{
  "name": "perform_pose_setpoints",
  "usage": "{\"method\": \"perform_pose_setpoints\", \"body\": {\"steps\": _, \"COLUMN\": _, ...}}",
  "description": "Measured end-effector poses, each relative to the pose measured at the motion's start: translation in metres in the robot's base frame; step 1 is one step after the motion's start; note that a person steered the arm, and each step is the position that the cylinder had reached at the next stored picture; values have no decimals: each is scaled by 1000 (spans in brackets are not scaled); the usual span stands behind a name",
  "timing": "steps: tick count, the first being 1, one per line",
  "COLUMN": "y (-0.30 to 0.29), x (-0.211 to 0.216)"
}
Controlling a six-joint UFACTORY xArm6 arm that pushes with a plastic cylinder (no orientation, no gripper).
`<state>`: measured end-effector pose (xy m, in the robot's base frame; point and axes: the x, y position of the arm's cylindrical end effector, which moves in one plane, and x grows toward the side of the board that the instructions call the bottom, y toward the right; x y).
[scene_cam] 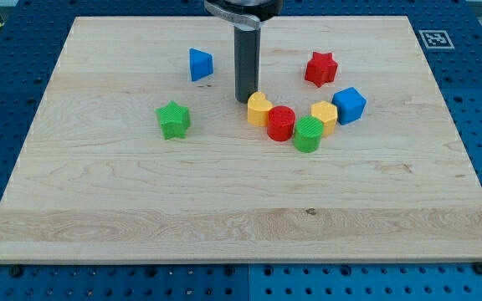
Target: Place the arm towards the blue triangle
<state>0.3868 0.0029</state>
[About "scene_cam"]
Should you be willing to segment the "robot arm flange with clamp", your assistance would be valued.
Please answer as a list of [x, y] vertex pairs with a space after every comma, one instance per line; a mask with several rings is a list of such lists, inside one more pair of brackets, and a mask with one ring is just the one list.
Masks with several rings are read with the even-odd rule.
[[204, 8], [217, 18], [242, 30], [259, 30], [262, 24], [279, 15], [283, 0], [205, 0]]

